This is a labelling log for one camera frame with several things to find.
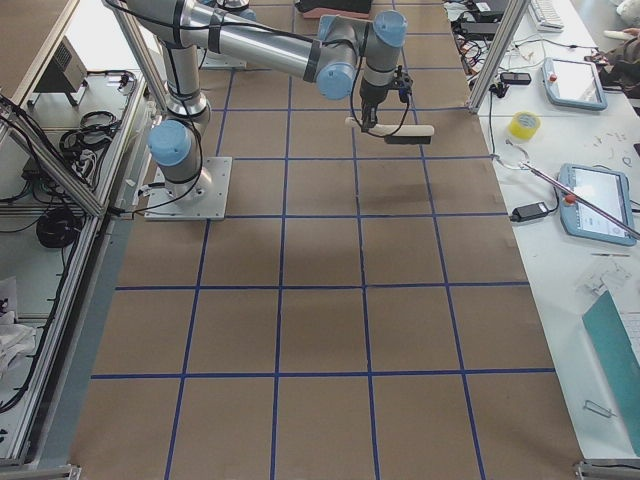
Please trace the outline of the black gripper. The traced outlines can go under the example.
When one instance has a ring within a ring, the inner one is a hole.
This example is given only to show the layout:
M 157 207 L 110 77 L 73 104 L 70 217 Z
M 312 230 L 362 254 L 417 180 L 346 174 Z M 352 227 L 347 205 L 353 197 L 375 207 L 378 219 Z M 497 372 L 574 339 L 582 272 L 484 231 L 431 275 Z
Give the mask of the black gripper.
M 373 130 L 378 125 L 378 106 L 387 98 L 389 91 L 397 91 L 399 100 L 405 106 L 410 103 L 413 80 L 408 74 L 395 76 L 385 85 L 373 85 L 363 79 L 360 86 L 362 130 Z

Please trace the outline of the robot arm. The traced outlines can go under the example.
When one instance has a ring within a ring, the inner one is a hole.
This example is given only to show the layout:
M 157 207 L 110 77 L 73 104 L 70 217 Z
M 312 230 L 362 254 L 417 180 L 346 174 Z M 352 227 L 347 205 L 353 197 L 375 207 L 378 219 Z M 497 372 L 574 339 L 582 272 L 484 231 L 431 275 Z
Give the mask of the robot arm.
M 204 110 L 196 54 L 202 48 L 314 83 L 329 100 L 359 93 L 361 112 L 353 120 L 362 132 L 389 144 L 418 140 L 404 123 L 381 126 L 377 119 L 389 91 L 397 91 L 402 102 L 411 94 L 411 79 L 397 63 L 408 26 L 398 11 L 380 12 L 372 20 L 325 15 L 316 38 L 198 1 L 129 1 L 125 11 L 161 42 L 169 111 L 177 117 Z

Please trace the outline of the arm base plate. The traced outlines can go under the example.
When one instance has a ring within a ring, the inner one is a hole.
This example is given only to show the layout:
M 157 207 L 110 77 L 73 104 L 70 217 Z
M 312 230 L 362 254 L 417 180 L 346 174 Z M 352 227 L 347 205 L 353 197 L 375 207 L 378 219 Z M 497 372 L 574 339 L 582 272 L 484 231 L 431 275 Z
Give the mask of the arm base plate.
M 163 186 L 150 191 L 144 216 L 166 221 L 223 220 L 232 163 L 231 157 L 206 157 L 200 176 L 185 184 L 166 184 L 157 167 L 154 181 Z
M 199 53 L 200 70 L 244 70 L 247 62 L 234 57 L 202 49 Z

